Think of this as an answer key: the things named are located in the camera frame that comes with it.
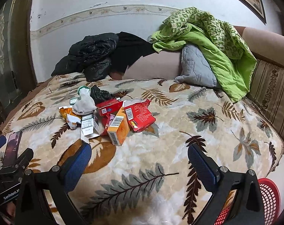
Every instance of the lime green fabric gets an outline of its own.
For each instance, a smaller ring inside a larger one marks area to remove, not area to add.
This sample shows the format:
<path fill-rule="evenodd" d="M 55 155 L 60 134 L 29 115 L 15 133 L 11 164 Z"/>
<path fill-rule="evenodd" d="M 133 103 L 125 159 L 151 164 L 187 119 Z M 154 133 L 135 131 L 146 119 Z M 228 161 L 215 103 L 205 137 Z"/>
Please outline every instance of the lime green fabric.
<path fill-rule="evenodd" d="M 232 25 L 196 8 L 180 10 L 163 23 L 165 27 L 152 35 L 156 52 L 194 43 L 232 101 L 241 100 L 250 91 L 257 60 Z"/>

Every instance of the blue gripper pad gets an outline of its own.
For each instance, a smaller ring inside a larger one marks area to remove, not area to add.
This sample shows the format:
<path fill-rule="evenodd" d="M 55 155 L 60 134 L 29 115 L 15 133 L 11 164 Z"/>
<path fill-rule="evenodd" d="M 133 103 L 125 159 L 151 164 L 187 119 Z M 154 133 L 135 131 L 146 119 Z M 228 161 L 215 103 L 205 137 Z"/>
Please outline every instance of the blue gripper pad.
<path fill-rule="evenodd" d="M 82 173 L 84 172 L 89 160 L 92 156 L 91 146 L 87 143 L 83 143 L 77 152 L 72 156 L 71 163 L 67 164 L 67 170 L 64 174 L 63 185 L 66 193 L 75 189 Z"/>
<path fill-rule="evenodd" d="M 188 159 L 191 165 L 194 167 L 200 181 L 202 182 L 203 186 L 208 192 L 215 192 L 218 185 L 217 185 L 217 177 L 209 167 L 206 162 L 207 156 L 201 156 L 199 153 L 201 150 L 198 146 L 190 145 L 188 148 Z"/>

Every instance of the white wall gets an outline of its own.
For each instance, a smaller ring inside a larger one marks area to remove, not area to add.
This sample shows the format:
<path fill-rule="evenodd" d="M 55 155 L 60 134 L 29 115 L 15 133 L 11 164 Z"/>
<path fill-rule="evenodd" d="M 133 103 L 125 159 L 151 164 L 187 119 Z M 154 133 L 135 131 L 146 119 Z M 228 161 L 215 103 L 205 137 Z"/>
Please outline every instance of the white wall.
<path fill-rule="evenodd" d="M 195 6 L 233 25 L 281 33 L 278 8 L 272 0 L 263 0 L 266 25 L 239 0 L 33 0 L 30 30 L 38 31 L 54 21 L 91 8 L 122 4 L 146 4 L 173 8 Z M 67 55 L 69 47 L 82 40 L 85 35 L 126 31 L 146 39 L 159 28 L 164 19 L 164 16 L 155 15 L 94 18 L 67 25 L 38 39 L 33 39 L 31 47 L 37 80 L 38 82 L 47 80 L 55 64 Z"/>

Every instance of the bed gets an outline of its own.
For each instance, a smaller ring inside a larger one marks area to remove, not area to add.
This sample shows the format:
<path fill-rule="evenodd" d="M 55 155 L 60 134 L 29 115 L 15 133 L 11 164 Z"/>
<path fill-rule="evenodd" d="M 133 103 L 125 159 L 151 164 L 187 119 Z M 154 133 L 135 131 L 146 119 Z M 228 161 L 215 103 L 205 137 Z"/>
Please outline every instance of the bed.
<path fill-rule="evenodd" d="M 92 85 L 123 100 L 151 99 L 156 122 L 140 133 L 130 132 L 122 146 L 112 145 L 108 136 L 90 141 L 90 162 L 69 193 L 90 223 L 191 224 L 211 195 L 188 163 L 193 143 L 218 165 L 235 172 L 253 169 L 258 178 L 266 177 L 283 153 L 277 132 L 245 102 L 233 104 L 221 90 L 164 79 L 116 81 L 108 76 L 87 82 L 84 75 L 72 73 L 37 87 L 0 126 L 7 138 L 23 131 L 18 153 L 27 147 L 34 151 L 28 168 L 48 171 L 80 147 L 80 128 L 69 129 L 58 107 L 68 105 L 78 87 Z M 46 196 L 63 224 L 50 194 Z"/>

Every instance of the metal bolt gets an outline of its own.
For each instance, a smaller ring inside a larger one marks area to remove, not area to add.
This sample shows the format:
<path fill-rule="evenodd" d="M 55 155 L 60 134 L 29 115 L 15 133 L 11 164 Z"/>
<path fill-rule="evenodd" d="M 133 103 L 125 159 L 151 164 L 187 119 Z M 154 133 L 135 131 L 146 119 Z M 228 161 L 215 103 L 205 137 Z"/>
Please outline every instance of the metal bolt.
<path fill-rule="evenodd" d="M 221 166 L 220 171 L 222 171 L 223 173 L 226 173 L 228 171 L 228 168 L 226 166 Z"/>
<path fill-rule="evenodd" d="M 30 174 L 31 174 L 31 169 L 25 171 L 25 175 L 30 175 Z"/>
<path fill-rule="evenodd" d="M 248 173 L 249 173 L 250 175 L 252 175 L 252 176 L 254 176 L 254 175 L 255 175 L 255 171 L 254 171 L 254 170 L 252 170 L 252 169 L 248 170 Z"/>
<path fill-rule="evenodd" d="M 51 168 L 51 170 L 54 171 L 54 172 L 57 172 L 57 171 L 60 170 L 60 167 L 59 167 L 59 166 L 53 166 L 53 167 Z"/>

